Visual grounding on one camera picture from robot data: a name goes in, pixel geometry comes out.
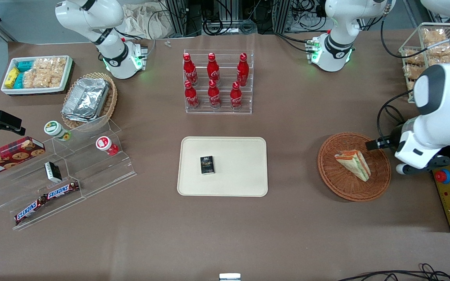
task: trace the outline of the emergency stop button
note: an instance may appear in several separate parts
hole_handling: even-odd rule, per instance
[[[446,169],[441,169],[440,171],[437,171],[435,173],[435,180],[439,183],[443,183],[446,185],[447,183],[450,183],[450,171]]]

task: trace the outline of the brown tablecloth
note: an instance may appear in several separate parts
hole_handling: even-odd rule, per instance
[[[410,33],[386,32],[390,48]],[[138,175],[23,231],[12,231],[9,214],[0,212],[0,281],[207,281],[221,272],[240,272],[245,281],[330,280],[417,270],[418,263],[450,273],[450,233],[429,174],[394,172],[387,192],[366,203],[340,199],[318,174],[316,155],[328,136],[352,131],[376,138],[378,109],[406,90],[400,60],[385,53],[377,32],[359,35],[352,59],[337,73],[309,65],[275,36],[170,41],[171,48],[157,42],[146,71],[115,80],[112,119]],[[185,48],[253,48],[253,114],[186,114]],[[9,57],[37,55],[70,55],[73,80],[105,72],[91,43],[9,44]],[[61,119],[63,98],[0,92],[0,110],[21,117],[27,135],[44,140],[43,125]],[[416,114],[404,100],[395,104],[407,117]],[[384,132],[392,126],[383,117]],[[263,137],[268,194],[180,196],[180,142],[189,135]],[[17,138],[0,131],[0,145]],[[397,162],[391,158],[393,167]]]

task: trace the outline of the wicker basket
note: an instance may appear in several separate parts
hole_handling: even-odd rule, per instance
[[[325,184],[339,196],[350,201],[370,201],[380,197],[388,188],[391,169],[388,158],[380,150],[368,151],[370,138],[359,133],[338,133],[320,147],[317,165]],[[341,165],[334,155],[339,151],[357,149],[362,152],[371,171],[368,181],[362,181]]]
[[[105,81],[109,82],[109,92],[107,93],[108,96],[105,100],[104,107],[102,108],[102,113],[100,114],[100,116],[107,115],[109,118],[112,117],[112,114],[114,113],[114,108],[116,107],[116,102],[118,101],[118,90],[116,89],[116,85],[114,84],[114,81],[112,81],[112,78],[110,78],[108,75],[106,75],[104,73],[96,73],[96,72],[86,74],[81,78],[94,78],[94,79],[102,78]],[[70,96],[70,92],[72,91],[74,86],[77,84],[77,81],[79,81],[79,79],[76,80],[72,86],[70,86],[70,88],[67,92],[67,95],[64,99],[64,104],[66,104],[68,97]],[[62,114],[62,120],[64,120],[64,123],[71,129],[77,128],[77,127],[81,126],[82,124],[86,123],[86,122],[69,120],[63,114]]]

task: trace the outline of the bottle cap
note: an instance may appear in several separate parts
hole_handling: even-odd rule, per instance
[[[96,147],[97,149],[100,149],[101,151],[106,151],[109,150],[109,148],[111,148],[112,146],[112,141],[111,139],[109,139],[109,137],[99,137],[96,140]]]
[[[49,121],[45,125],[45,133],[48,135],[58,135],[62,131],[62,125],[57,121]]]

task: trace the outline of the white tray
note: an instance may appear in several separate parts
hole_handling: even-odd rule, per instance
[[[213,156],[214,174],[201,174],[200,158],[205,156]],[[184,196],[265,196],[268,192],[265,140],[186,137],[180,150],[177,190]]]
[[[45,58],[45,59],[51,59],[52,57],[66,57],[66,67],[64,69],[64,74],[62,75],[62,80],[60,82],[59,87],[50,87],[50,88],[32,88],[32,89],[8,89],[5,86],[5,80],[6,77],[8,77],[9,71],[16,66],[18,62],[25,62],[27,60],[36,60],[39,58]],[[5,79],[3,80],[3,83],[1,84],[1,91],[9,96],[33,96],[38,94],[50,94],[58,91],[63,91],[66,88],[67,80],[69,77],[70,69],[72,68],[72,58],[68,55],[50,55],[47,57],[16,57],[14,59],[11,59],[9,62],[9,66],[7,69],[7,72],[5,73]]]

